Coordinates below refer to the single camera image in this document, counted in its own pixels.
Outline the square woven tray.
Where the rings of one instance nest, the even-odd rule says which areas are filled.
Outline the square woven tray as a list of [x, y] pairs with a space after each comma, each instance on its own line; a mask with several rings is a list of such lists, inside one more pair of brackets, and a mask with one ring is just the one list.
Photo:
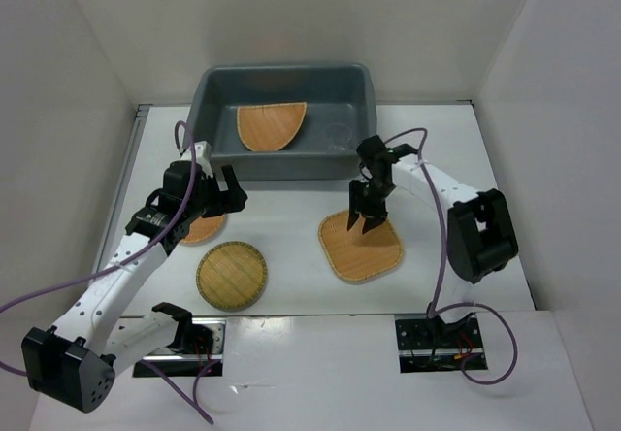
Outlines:
[[389, 220], [363, 234], [360, 218], [348, 230], [348, 211], [325, 217], [318, 240], [333, 272], [349, 283], [368, 282], [394, 270], [404, 256], [401, 239]]

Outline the triangular woven tray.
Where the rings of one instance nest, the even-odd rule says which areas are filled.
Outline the triangular woven tray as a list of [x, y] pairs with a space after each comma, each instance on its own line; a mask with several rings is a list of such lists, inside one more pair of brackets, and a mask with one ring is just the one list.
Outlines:
[[284, 149], [301, 130], [307, 106], [293, 102], [239, 107], [237, 131], [242, 144], [254, 152]]

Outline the round green-rimmed bamboo tray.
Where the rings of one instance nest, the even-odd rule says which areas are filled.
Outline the round green-rimmed bamboo tray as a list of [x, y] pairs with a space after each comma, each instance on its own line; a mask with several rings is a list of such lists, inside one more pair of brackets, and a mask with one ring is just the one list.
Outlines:
[[241, 241], [213, 247], [200, 260], [196, 271], [201, 297], [224, 312], [251, 306], [264, 292], [267, 280], [264, 256], [256, 247]]

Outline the clear plastic cup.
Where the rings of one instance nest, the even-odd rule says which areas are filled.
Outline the clear plastic cup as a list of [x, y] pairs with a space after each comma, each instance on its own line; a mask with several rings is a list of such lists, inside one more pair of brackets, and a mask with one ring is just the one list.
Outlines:
[[343, 123], [332, 123], [324, 129], [326, 148], [331, 151], [347, 151], [352, 149], [352, 131]]

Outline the grey plastic bin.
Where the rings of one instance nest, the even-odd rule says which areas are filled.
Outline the grey plastic bin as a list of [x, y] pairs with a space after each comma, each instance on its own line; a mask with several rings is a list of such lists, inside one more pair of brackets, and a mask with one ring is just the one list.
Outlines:
[[219, 66], [200, 80], [187, 123], [213, 167], [241, 181], [344, 180], [375, 135], [376, 97], [359, 63]]

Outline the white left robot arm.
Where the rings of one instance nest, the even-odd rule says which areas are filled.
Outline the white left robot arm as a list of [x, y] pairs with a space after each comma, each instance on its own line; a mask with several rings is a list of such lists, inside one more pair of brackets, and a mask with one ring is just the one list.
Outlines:
[[134, 213], [102, 276], [49, 328], [33, 327], [21, 342], [29, 386], [83, 413], [96, 410], [116, 377], [158, 348], [184, 352], [206, 338], [190, 311], [153, 306], [134, 327], [116, 323], [147, 279], [166, 261], [200, 217], [244, 209], [247, 195], [230, 165], [227, 187], [188, 160], [170, 164], [163, 185]]

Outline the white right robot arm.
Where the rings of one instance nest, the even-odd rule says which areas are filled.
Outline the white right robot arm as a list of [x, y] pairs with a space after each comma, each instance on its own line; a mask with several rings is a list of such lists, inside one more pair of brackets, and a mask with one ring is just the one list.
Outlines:
[[496, 188], [478, 190], [454, 179], [425, 160], [422, 147], [389, 147], [374, 135], [356, 153], [364, 173], [349, 184], [348, 228], [358, 220], [364, 234], [380, 227], [388, 218], [386, 200], [397, 188], [438, 213], [441, 261], [425, 331], [433, 345], [446, 347], [474, 310], [469, 288], [518, 254], [506, 198]]

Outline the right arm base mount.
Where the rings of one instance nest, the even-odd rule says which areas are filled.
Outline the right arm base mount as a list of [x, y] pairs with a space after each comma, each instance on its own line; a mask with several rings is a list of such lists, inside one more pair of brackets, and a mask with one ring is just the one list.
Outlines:
[[454, 323], [424, 315], [394, 319], [401, 373], [452, 372], [487, 369], [479, 324], [474, 315]]

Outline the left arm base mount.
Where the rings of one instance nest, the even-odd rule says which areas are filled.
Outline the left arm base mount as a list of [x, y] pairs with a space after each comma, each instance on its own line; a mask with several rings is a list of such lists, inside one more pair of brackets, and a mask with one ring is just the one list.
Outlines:
[[195, 378], [211, 361], [205, 377], [221, 377], [226, 319], [195, 317], [195, 333], [182, 347], [158, 348], [143, 358], [169, 378]]

